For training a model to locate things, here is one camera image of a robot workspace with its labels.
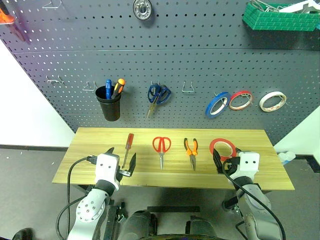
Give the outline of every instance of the wooden tabletop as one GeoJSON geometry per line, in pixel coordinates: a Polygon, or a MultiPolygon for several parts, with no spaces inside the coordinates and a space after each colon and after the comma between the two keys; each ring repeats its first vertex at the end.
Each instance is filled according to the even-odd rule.
{"type": "MultiPolygon", "coordinates": [[[[281,164],[264,130],[242,129],[182,129],[182,128],[103,128],[80,127],[70,144],[54,178],[53,183],[66,183],[72,163],[88,155],[99,155],[114,147],[120,156],[120,165],[125,155],[128,134],[133,133],[132,148],[129,150],[126,169],[132,155],[136,153],[136,167],[132,177],[123,177],[121,185],[157,186],[179,188],[232,189],[223,174],[218,174],[209,150],[210,142],[216,138],[231,141],[242,151],[260,154],[259,172],[254,182],[263,190],[294,190],[286,170],[281,164]],[[155,137],[171,139],[171,148],[164,155],[164,167],[160,170],[158,153],[152,147],[155,137]],[[184,148],[188,138],[193,148],[193,138],[198,142],[196,170],[193,171],[189,156],[184,148]]],[[[89,162],[77,164],[71,174],[71,183],[95,184],[95,165],[89,162]]]]}

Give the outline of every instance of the cable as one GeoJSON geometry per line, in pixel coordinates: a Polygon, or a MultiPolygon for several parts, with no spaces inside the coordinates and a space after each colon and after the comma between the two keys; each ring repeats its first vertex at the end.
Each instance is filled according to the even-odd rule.
{"type": "Polygon", "coordinates": [[[239,222],[239,223],[237,223],[236,225],[235,225],[235,228],[238,230],[238,232],[242,235],[242,237],[245,239],[245,240],[248,240],[248,238],[246,237],[246,235],[240,230],[240,228],[239,228],[239,226],[241,225],[241,224],[244,224],[245,223],[245,221],[241,221],[241,222],[239,222]]]}
{"type": "Polygon", "coordinates": [[[65,211],[66,209],[70,209],[70,206],[71,206],[71,205],[73,205],[73,204],[81,201],[81,200],[84,199],[85,197],[86,197],[86,195],[85,195],[85,196],[82,196],[82,197],[79,197],[78,199],[76,199],[76,200],[74,200],[73,202],[71,202],[71,203],[69,203],[68,205],[66,205],[66,206],[59,212],[58,217],[56,218],[56,222],[55,222],[55,232],[56,232],[56,234],[58,235],[58,237],[59,237],[60,240],[65,240],[65,239],[62,237],[62,235],[61,235],[61,233],[60,233],[60,230],[59,230],[59,222],[60,222],[60,218],[61,218],[62,214],[64,213],[64,211],[65,211]]]}
{"type": "Polygon", "coordinates": [[[282,234],[282,240],[286,240],[286,233],[285,233],[285,229],[282,226],[279,218],[277,218],[277,216],[271,211],[271,209],[269,209],[263,202],[261,202],[258,198],[256,198],[254,195],[252,195],[250,192],[248,192],[246,189],[244,189],[242,186],[240,186],[235,180],[233,180],[226,172],[225,170],[225,166],[227,163],[229,163],[230,160],[225,161],[222,164],[222,172],[223,174],[234,184],[236,185],[238,188],[240,188],[242,191],[244,191],[247,195],[249,195],[251,198],[253,198],[254,200],[256,200],[262,207],[265,208],[265,210],[267,210],[271,216],[276,220],[276,222],[278,223],[280,230],[281,230],[281,234],[282,234]]]}
{"type": "MultiPolygon", "coordinates": [[[[72,169],[74,168],[75,165],[77,165],[78,163],[87,160],[88,157],[83,157],[81,159],[79,159],[78,161],[74,162],[71,167],[69,168],[69,172],[68,172],[68,177],[67,177],[67,184],[66,184],[66,204],[69,205],[70,203],[70,178],[71,178],[71,172],[72,169]]],[[[70,232],[70,208],[67,208],[67,216],[66,216],[66,221],[67,221],[67,225],[66,225],[66,237],[68,237],[69,232],[70,232]]]]}

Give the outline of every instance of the pegboard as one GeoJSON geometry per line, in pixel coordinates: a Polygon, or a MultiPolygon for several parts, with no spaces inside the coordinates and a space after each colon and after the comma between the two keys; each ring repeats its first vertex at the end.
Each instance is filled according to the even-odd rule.
{"type": "Polygon", "coordinates": [[[63,1],[58,9],[41,8],[45,1],[7,2],[29,41],[19,42],[5,26],[0,38],[73,131],[265,129],[275,144],[319,105],[319,32],[252,31],[242,22],[242,1],[151,1],[148,22],[135,18],[131,1],[63,1]],[[46,76],[64,84],[47,84],[46,76]],[[116,122],[107,122],[94,93],[83,90],[87,81],[100,87],[108,78],[127,81],[116,122]],[[172,96],[145,120],[151,80],[172,96]],[[184,81],[196,93],[182,93],[184,81]],[[214,94],[240,90],[253,93],[252,106],[205,117],[214,94]],[[288,104],[263,112],[259,100],[272,91],[285,93],[288,104]]]}

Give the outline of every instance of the green plastic crate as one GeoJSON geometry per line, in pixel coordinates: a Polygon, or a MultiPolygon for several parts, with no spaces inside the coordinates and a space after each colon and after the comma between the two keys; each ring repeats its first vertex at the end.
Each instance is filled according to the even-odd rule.
{"type": "MultiPolygon", "coordinates": [[[[268,3],[273,7],[287,7],[290,4],[268,3]]],[[[248,3],[243,21],[253,30],[313,31],[320,23],[320,14],[264,12],[248,3]]]]}

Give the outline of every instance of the white wall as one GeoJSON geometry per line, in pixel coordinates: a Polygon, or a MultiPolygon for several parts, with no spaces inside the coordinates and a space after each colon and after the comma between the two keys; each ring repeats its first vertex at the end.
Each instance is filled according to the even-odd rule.
{"type": "Polygon", "coordinates": [[[320,164],[320,106],[279,141],[277,153],[292,151],[295,154],[314,155],[320,164]]]}
{"type": "Polygon", "coordinates": [[[0,145],[68,147],[73,131],[0,41],[0,145]]]}

